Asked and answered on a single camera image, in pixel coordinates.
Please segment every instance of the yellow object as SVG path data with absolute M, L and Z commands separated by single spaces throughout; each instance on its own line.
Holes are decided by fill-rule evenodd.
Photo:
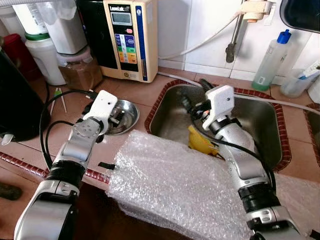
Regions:
M 216 156 L 219 153 L 217 146 L 214 146 L 208 139 L 201 136 L 195 128 L 190 125 L 189 130 L 189 147 L 203 154 L 212 154 Z

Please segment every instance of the metal bowl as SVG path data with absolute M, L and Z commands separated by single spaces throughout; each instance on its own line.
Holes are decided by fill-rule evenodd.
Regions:
M 128 132 L 138 121 L 139 109 L 132 102 L 118 99 L 109 117 L 106 135 L 120 135 Z

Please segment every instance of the red edge trim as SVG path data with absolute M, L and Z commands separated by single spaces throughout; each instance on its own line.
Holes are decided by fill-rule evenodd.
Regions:
M 320 104 L 315 103 L 315 102 L 308 104 L 307 107 L 320 111 Z M 308 111 L 303 110 L 303 112 L 304 112 L 304 117 L 305 117 L 305 120 L 306 120 L 306 123 L 307 123 L 308 131 L 309 131 L 309 134 L 310 134 L 310 137 L 311 137 L 311 141 L 312 141 L 312 146 L 313 146 L 316 162 L 318 163 L 318 165 L 320 167 L 320 150 L 318 149 L 318 147 L 316 145 L 316 140 L 315 140 L 315 137 L 314 137 L 314 135 L 312 133 L 311 125 L 310 125 L 310 122 L 309 122 L 309 119 L 308 119 Z
M 160 103 L 162 102 L 167 90 L 173 86 L 185 85 L 185 84 L 190 85 L 190 83 L 188 83 L 188 82 L 182 81 L 180 79 L 176 79 L 176 80 L 173 80 L 173 81 L 167 83 L 164 86 L 164 88 L 162 89 L 162 91 L 159 94 L 159 97 L 157 98 L 154 105 L 152 106 L 152 109 L 149 112 L 146 120 L 144 121 L 144 128 L 148 134 L 152 134 L 150 131 L 150 124 L 151 124 L 151 122 L 156 114 L 156 111 L 157 111 Z M 264 92 L 260 92 L 260 91 L 248 90 L 248 89 L 242 89 L 242 88 L 235 87 L 234 92 L 237 94 L 246 94 L 246 95 L 251 95 L 251 96 L 258 97 L 258 98 L 274 100 L 273 97 L 265 94 Z M 275 113 L 276 113 L 278 131 L 279 131 L 280 141 L 281 141 L 281 151 L 282 151 L 282 159 L 273 168 L 273 171 L 279 172 L 280 170 L 284 169 L 286 166 L 289 165 L 289 163 L 291 162 L 292 156 L 291 156 L 291 150 L 290 150 L 290 146 L 289 146 L 286 124 L 284 121 L 281 121 L 284 119 L 284 112 L 283 112 L 282 106 L 280 104 L 275 104 L 275 103 L 272 103 L 272 105 L 273 105 L 273 107 L 275 109 Z
M 5 154 L 3 152 L 0 152 L 0 159 L 9 163 L 9 164 L 12 164 L 18 168 L 21 168 L 31 174 L 34 174 L 38 177 L 41 177 L 41 178 L 45 178 L 47 177 L 47 175 L 49 174 L 49 171 L 46 169 L 46 170 L 43 170 L 41 168 L 38 168 L 36 166 L 33 166 L 31 164 L 28 164 L 24 161 L 21 161 L 13 156 L 10 156 L 8 154 Z M 94 170 L 91 170 L 91 169 L 87 169 L 86 172 L 85 172 L 85 175 L 92 178 L 92 179 L 95 179 L 95 180 L 98 180 L 100 182 L 103 182 L 105 184 L 109 184 L 109 176 L 107 175 L 104 175 L 100 172 L 97 172 L 97 171 L 94 171 Z

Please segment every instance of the digital display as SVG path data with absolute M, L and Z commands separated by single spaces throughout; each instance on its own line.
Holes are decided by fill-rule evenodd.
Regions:
M 130 13 L 115 13 L 112 12 L 112 23 L 120 25 L 131 25 L 131 14 Z

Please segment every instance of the white tiled wall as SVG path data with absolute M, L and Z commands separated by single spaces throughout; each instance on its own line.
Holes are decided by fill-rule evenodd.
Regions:
M 168 56 L 193 47 L 219 29 L 238 9 L 241 0 L 159 0 L 159 56 Z M 226 63 L 226 47 L 231 41 L 235 22 L 207 44 L 159 65 L 187 71 L 252 81 L 271 40 L 290 29 L 291 50 L 279 69 L 276 83 L 292 68 L 306 68 L 320 59 L 319 34 L 288 28 L 280 19 L 281 0 L 276 2 L 271 25 L 264 19 L 244 24 L 238 38 L 238 53 Z

